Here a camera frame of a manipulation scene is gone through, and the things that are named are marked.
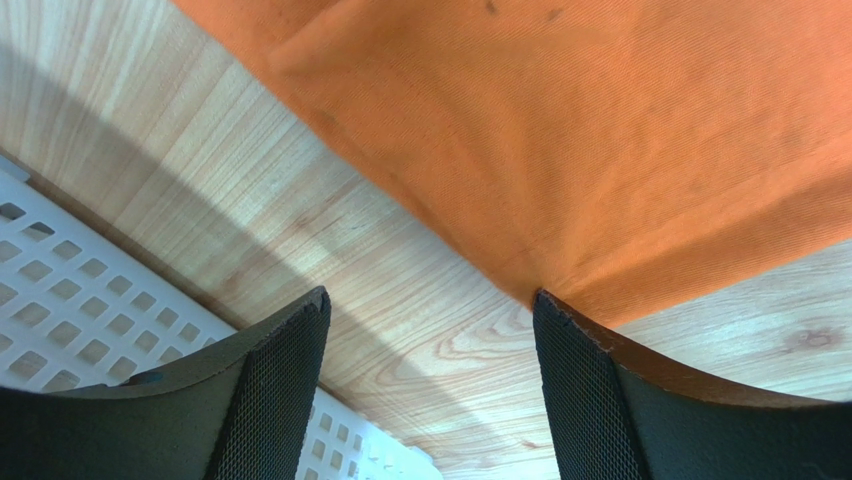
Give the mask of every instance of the white plastic basket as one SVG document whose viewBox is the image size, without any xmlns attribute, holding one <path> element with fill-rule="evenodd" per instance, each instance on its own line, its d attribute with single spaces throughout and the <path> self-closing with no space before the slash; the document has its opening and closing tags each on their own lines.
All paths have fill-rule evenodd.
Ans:
<svg viewBox="0 0 852 480">
<path fill-rule="evenodd" d="M 0 157 L 0 385 L 117 385 L 234 333 L 25 179 Z M 350 478 L 442 477 L 317 389 L 296 479 Z"/>
</svg>

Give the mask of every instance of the ribbed black surface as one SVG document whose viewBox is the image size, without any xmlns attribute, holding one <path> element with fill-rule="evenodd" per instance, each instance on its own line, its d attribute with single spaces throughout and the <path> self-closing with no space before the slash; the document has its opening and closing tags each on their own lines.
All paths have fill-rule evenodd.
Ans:
<svg viewBox="0 0 852 480">
<path fill-rule="evenodd" d="M 247 356 L 207 478 L 296 475 L 329 316 L 307 305 Z"/>
<path fill-rule="evenodd" d="M 606 352 L 544 296 L 536 301 L 533 325 L 562 478 L 650 478 Z"/>
</svg>

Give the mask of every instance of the wooden table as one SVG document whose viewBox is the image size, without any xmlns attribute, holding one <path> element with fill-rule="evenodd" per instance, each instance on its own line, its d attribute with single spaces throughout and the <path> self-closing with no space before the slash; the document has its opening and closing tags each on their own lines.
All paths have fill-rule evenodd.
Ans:
<svg viewBox="0 0 852 480">
<path fill-rule="evenodd" d="M 0 148 L 234 325 L 326 285 L 322 384 L 446 478 L 557 477 L 529 312 L 167 1 L 0 2 Z M 839 245 L 622 332 L 728 378 L 849 399 L 850 258 Z"/>
</svg>

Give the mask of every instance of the orange fabric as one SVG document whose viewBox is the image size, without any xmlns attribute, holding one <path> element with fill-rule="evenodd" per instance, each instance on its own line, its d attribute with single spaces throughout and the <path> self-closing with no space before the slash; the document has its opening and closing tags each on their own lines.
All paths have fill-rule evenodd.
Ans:
<svg viewBox="0 0 852 480">
<path fill-rule="evenodd" d="M 527 304 L 617 325 L 852 236 L 852 2 L 176 3 Z"/>
</svg>

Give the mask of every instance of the wooden surface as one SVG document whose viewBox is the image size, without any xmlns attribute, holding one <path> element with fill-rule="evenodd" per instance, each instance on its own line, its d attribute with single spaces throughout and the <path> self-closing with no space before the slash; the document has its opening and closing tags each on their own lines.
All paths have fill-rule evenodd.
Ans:
<svg viewBox="0 0 852 480">
<path fill-rule="evenodd" d="M 557 477 L 530 314 L 167 1 L 0 0 L 0 148 L 235 325 L 326 285 L 323 385 L 446 478 Z M 852 398 L 850 250 L 622 331 L 728 378 Z"/>
</svg>

